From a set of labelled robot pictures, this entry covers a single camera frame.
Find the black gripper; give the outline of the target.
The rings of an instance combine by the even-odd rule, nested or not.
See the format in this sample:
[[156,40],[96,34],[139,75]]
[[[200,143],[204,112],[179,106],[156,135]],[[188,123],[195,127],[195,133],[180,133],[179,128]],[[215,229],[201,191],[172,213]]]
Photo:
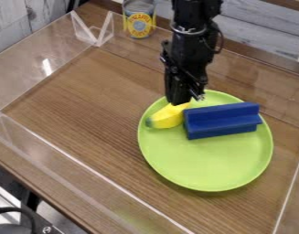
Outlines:
[[207,65],[220,53],[220,47],[216,46],[219,36],[217,28],[193,32],[173,29],[171,39],[161,42],[164,96],[173,106],[188,102],[191,98],[196,101],[204,99]]

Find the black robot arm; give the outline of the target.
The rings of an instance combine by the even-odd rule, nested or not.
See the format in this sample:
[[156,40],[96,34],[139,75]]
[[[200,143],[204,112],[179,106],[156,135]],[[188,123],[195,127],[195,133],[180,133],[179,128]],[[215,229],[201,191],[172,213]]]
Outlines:
[[172,105],[191,99],[199,101],[207,85],[207,65],[217,39],[223,38],[213,17],[220,13],[221,0],[171,0],[172,38],[161,42],[160,61],[164,64],[164,96]]

